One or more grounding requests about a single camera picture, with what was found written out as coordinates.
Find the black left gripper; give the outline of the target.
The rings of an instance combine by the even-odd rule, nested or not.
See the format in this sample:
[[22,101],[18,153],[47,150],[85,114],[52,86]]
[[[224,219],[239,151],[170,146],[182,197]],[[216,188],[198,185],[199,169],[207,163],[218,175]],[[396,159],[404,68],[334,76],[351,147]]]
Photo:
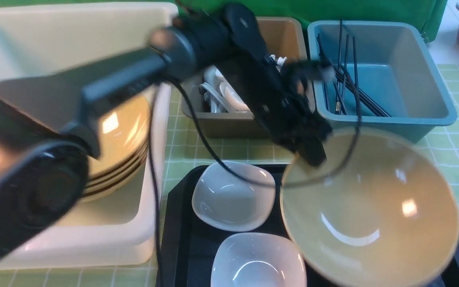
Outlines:
[[326,161],[323,143],[332,129],[311,110],[306,90],[314,81],[333,80],[330,61],[299,60],[278,70],[271,57],[236,56],[219,62],[218,69],[274,143],[312,167]]

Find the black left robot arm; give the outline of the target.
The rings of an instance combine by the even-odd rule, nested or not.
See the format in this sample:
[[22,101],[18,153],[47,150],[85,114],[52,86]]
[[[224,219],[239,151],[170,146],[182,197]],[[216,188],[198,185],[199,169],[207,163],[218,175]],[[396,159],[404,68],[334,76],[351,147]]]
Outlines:
[[332,132],[298,84],[331,82],[328,60],[278,70],[254,13],[229,2],[177,16],[147,46],[50,76],[0,81],[0,260],[65,216],[101,154],[98,121],[148,87],[215,66],[277,145],[317,167]]

